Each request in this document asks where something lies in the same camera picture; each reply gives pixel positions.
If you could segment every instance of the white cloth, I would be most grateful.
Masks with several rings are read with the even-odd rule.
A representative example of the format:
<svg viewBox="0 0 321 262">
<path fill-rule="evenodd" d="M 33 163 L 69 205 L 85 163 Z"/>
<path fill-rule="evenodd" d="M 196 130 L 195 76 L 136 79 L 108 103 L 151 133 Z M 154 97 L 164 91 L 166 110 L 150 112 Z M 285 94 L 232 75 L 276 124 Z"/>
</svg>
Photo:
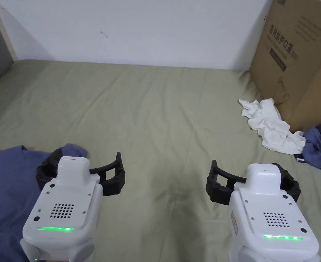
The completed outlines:
<svg viewBox="0 0 321 262">
<path fill-rule="evenodd" d="M 249 118 L 248 125 L 258 131 L 264 147 L 290 155 L 302 152 L 305 146 L 303 132 L 292 134 L 289 131 L 290 126 L 282 120 L 273 99 L 265 99 L 260 103 L 257 100 L 249 103 L 239 99 L 239 103 L 245 108 L 242 116 Z"/>
</svg>

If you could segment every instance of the cardboard box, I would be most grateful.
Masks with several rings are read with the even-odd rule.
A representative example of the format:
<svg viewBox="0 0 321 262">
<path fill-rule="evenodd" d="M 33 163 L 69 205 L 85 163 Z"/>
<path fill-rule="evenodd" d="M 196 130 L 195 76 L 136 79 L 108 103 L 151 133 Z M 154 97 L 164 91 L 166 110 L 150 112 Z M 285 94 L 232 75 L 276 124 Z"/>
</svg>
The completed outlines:
<svg viewBox="0 0 321 262">
<path fill-rule="evenodd" d="M 273 0 L 250 73 L 292 132 L 321 124 L 321 0 Z"/>
</svg>

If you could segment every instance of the white wall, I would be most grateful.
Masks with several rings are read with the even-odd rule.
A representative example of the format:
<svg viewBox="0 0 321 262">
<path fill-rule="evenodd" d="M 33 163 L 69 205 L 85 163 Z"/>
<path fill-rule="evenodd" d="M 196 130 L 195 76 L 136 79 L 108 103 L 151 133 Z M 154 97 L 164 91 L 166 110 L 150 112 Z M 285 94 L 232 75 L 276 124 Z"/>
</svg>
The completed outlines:
<svg viewBox="0 0 321 262">
<path fill-rule="evenodd" d="M 272 0 L 0 0 L 19 60 L 249 69 Z"/>
</svg>

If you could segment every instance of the mattress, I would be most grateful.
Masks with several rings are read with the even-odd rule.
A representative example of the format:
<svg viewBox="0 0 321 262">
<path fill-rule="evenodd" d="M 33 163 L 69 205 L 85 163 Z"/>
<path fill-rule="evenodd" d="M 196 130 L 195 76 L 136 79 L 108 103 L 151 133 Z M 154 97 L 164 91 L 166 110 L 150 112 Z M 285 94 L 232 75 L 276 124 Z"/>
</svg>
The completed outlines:
<svg viewBox="0 0 321 262">
<path fill-rule="evenodd" d="M 248 72 L 23 60 L 0 79 L 0 149 L 73 143 L 92 168 L 121 152 L 127 182 L 102 200 L 95 261 L 228 261 L 227 206 L 205 192 L 213 159 L 238 176 L 288 170 L 321 255 L 321 171 L 261 145 L 238 103 L 259 98 Z"/>
</svg>

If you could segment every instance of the green led light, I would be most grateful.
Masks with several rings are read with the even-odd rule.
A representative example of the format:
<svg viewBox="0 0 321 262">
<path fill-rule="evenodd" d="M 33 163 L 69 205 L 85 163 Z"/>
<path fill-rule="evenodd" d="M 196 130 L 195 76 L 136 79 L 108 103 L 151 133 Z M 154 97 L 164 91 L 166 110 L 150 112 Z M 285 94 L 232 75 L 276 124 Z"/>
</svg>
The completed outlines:
<svg viewBox="0 0 321 262">
<path fill-rule="evenodd" d="M 51 231 L 73 231 L 73 228 L 53 228 L 53 227 L 39 227 L 39 230 L 51 230 Z"/>
<path fill-rule="evenodd" d="M 291 239 L 291 240 L 303 240 L 302 237 L 296 237 L 296 236 L 284 236 L 284 235 L 264 235 L 265 238 L 281 238 L 281 239 Z"/>
</svg>

